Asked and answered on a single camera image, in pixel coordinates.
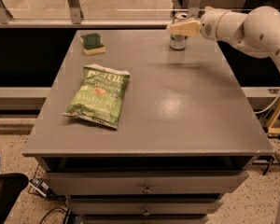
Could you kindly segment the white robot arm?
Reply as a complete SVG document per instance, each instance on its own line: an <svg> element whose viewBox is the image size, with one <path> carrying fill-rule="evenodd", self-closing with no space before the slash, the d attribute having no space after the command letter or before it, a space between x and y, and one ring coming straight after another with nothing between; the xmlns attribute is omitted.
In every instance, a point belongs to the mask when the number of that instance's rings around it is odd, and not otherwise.
<svg viewBox="0 0 280 224"><path fill-rule="evenodd" d="M257 7L244 14L207 7L198 19L173 21L170 35L187 35L222 41L254 58L270 58L280 72L280 12ZM280 168L267 176L254 170L247 182L223 200L226 206L209 224L280 224Z"/></svg>

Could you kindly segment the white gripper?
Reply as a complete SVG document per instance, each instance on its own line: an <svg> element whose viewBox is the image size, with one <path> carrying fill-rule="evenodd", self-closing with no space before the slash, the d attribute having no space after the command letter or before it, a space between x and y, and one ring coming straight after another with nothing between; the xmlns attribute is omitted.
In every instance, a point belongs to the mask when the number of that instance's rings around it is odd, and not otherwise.
<svg viewBox="0 0 280 224"><path fill-rule="evenodd" d="M170 35L196 36L200 31L204 38L217 41L217 27L227 9L206 7L200 22L196 20L178 21L168 24L166 31Z"/></svg>

